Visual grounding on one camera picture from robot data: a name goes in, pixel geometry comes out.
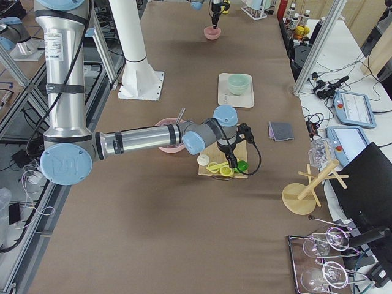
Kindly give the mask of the grey folded cloth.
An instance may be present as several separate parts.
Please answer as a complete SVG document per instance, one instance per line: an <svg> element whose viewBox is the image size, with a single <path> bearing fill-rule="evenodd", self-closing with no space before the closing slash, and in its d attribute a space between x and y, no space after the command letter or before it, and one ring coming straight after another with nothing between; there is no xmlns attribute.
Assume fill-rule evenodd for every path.
<svg viewBox="0 0 392 294"><path fill-rule="evenodd" d="M292 125L288 122L269 122L268 125L271 125L275 134L275 141L287 141L293 140L293 129Z"/></svg>

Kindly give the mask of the small pink bowl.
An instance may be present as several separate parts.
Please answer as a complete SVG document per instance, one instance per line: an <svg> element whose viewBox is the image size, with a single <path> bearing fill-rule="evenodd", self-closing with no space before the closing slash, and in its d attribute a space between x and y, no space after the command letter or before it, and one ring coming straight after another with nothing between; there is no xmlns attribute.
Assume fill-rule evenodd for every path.
<svg viewBox="0 0 392 294"><path fill-rule="evenodd" d="M208 40L217 40L221 35L221 28L214 28L213 26L207 26L204 28L204 36Z"/></svg>

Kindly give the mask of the cream rabbit tray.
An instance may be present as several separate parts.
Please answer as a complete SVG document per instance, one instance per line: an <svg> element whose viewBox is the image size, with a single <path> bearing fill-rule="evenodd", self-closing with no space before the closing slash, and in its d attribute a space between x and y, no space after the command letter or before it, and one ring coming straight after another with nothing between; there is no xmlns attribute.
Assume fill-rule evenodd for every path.
<svg viewBox="0 0 392 294"><path fill-rule="evenodd" d="M218 77L218 95L217 102L219 105L231 105L236 108L252 108L254 106L254 90L252 76L245 74L248 86L245 91L239 95L233 94L229 90L228 79L232 73L220 73Z"/></svg>

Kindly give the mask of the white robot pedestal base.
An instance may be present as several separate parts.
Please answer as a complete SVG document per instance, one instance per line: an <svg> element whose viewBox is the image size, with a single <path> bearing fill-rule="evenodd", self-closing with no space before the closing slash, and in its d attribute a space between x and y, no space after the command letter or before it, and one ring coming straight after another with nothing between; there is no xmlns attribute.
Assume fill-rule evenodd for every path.
<svg viewBox="0 0 392 294"><path fill-rule="evenodd" d="M118 97L158 101L164 73L154 71L148 62L137 3L122 0L109 3L126 62Z"/></svg>

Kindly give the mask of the wooden cup rack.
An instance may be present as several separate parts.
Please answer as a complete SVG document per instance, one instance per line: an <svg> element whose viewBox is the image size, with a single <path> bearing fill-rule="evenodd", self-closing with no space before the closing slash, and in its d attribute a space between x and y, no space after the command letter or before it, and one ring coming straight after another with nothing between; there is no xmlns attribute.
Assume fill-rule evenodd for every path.
<svg viewBox="0 0 392 294"><path fill-rule="evenodd" d="M307 215L315 210L315 207L321 207L320 200L315 193L315 188L326 179L336 179L343 189L347 188L344 178L348 175L339 175L335 168L339 165L337 159L328 162L326 167L317 175L311 174L311 166L307 164L307 173L298 172L308 178L308 185L301 183L291 183L284 187L282 191L282 201L286 208L298 215Z"/></svg>

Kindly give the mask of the wine glass upper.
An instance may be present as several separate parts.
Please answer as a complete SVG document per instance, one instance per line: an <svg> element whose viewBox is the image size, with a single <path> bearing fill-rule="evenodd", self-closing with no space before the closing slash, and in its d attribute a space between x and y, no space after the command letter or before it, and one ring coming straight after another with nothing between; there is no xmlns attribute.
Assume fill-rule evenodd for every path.
<svg viewBox="0 0 392 294"><path fill-rule="evenodd" d="M338 227L330 227L326 232L313 233L303 243L304 253L311 258L328 257L332 250L343 252L349 248L346 232Z"/></svg>

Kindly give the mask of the teach pendant upper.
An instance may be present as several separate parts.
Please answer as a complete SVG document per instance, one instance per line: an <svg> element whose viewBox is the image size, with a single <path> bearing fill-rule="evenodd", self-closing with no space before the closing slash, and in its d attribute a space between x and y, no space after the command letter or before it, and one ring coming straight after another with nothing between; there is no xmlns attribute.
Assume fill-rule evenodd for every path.
<svg viewBox="0 0 392 294"><path fill-rule="evenodd" d="M365 94L336 91L334 107L341 124L367 129L377 126L368 96Z"/></svg>

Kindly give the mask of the yellow plastic knife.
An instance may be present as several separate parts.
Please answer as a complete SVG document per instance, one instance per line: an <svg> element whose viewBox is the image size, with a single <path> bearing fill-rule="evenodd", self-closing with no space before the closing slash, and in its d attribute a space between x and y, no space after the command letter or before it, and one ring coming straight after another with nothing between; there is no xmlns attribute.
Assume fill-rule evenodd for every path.
<svg viewBox="0 0 392 294"><path fill-rule="evenodd" d="M223 166L229 166L229 164L227 162L223 162L223 163L217 164L215 167L208 168L208 166L207 166L206 169L209 171L219 170Z"/></svg>

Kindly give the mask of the bamboo cutting board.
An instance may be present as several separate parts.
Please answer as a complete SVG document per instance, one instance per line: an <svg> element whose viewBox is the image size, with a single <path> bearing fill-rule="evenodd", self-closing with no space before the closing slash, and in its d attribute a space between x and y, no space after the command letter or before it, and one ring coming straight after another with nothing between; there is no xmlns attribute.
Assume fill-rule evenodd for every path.
<svg viewBox="0 0 392 294"><path fill-rule="evenodd" d="M236 158L238 160L244 160L246 162L248 162L247 159L247 147L246 147L246 142L242 141L241 143L238 143L236 145L235 150L233 151L234 155L236 156ZM209 163L215 162L217 164L222 164L222 163L226 163L228 164L226 158L225 158L225 154L222 153L221 151L219 151L218 147L217 147L217 143L213 143L212 145L210 145L209 147L207 147L202 154L205 154L209 157ZM211 173L209 170L206 169L207 166L199 166L198 168L198 175L199 176L212 176L218 179L231 179L231 178L242 178L242 179L246 179L247 176L243 175L241 173L233 173L230 176L225 176L222 175L220 173L220 170L218 169L216 173Z"/></svg>

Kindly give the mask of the metal glass rack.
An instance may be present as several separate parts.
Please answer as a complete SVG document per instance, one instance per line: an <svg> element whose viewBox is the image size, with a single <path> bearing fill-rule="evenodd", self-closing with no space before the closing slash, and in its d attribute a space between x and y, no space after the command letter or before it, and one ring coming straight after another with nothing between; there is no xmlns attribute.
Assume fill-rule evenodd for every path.
<svg viewBox="0 0 392 294"><path fill-rule="evenodd" d="M350 234L352 232L352 228L350 228L348 225L345 224L337 224L333 222L328 222L325 220L320 220L325 226L319 230L316 230L306 236L296 236L296 235L290 235L287 237L288 239L288 249L290 253L290 261L292 265L292 272L293 272L293 281L295 285L295 291L297 293L309 293L302 285L300 282L300 277L303 271L315 267L322 267L322 265L326 262L329 261L334 261L339 263L343 268L345 269L344 266L344 259L345 258L351 258L351 257L362 257L362 253L351 247L349 243L349 248L343 252L335 251L332 250L331 253L329 254L328 257L323 257L323 258L311 258L308 257L304 251L303 251L303 243L306 239L307 236L317 233L317 232L326 232L330 227L338 227L342 229L346 234L348 235L348 238L350 237ZM348 288L349 286L354 287L356 283L358 282L365 282L368 280L368 277L359 272L358 270L352 270L352 269L345 269L346 273L348 274L348 284L345 288L340 289L340 290L333 290L333 293L341 293L344 289Z"/></svg>

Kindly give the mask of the green bowl stack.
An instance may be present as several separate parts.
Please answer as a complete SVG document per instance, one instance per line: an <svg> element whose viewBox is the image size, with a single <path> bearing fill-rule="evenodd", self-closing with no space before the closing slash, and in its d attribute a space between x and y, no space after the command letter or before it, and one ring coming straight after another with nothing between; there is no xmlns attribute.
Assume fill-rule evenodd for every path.
<svg viewBox="0 0 392 294"><path fill-rule="evenodd" d="M234 95L241 95L249 87L249 77L242 73L231 74L228 78L228 90Z"/></svg>

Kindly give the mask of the green lime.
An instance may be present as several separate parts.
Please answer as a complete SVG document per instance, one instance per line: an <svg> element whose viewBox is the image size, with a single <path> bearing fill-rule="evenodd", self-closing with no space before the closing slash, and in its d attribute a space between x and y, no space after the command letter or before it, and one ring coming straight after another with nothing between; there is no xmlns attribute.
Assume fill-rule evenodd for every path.
<svg viewBox="0 0 392 294"><path fill-rule="evenodd" d="M234 168L235 173L246 173L248 169L248 163L245 160L239 160L237 162L237 167Z"/></svg>

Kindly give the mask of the large pink ice bowl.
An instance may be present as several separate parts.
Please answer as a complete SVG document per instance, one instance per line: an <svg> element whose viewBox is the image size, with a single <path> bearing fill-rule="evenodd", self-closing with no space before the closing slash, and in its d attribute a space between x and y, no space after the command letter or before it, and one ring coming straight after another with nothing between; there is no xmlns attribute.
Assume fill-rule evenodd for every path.
<svg viewBox="0 0 392 294"><path fill-rule="evenodd" d="M155 124L155 126L165 126L167 124L174 124L176 122L177 118L165 118L160 120ZM184 144L178 144L178 145L169 145L166 147L159 147L159 149L165 153L178 153L182 151L185 148Z"/></svg>

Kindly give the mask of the lemon slice lower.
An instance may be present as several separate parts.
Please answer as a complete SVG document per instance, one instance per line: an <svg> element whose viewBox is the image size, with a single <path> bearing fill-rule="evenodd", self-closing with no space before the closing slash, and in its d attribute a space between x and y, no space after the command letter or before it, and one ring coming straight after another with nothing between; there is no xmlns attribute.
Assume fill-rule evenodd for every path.
<svg viewBox="0 0 392 294"><path fill-rule="evenodd" d="M234 175L234 171L229 166L223 166L219 169L219 173L224 177L231 177Z"/></svg>

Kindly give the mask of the teach pendant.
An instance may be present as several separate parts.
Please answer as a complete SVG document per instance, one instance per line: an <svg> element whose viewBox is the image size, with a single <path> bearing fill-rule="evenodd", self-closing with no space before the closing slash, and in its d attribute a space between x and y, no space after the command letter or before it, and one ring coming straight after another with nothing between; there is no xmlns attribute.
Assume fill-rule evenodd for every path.
<svg viewBox="0 0 392 294"><path fill-rule="evenodd" d="M326 136L331 140L337 160L345 167L370 144L359 126L334 126L326 128Z"/></svg>
<svg viewBox="0 0 392 294"><path fill-rule="evenodd" d="M367 129L377 126L368 96L365 94L336 91L334 107L341 124Z"/></svg>

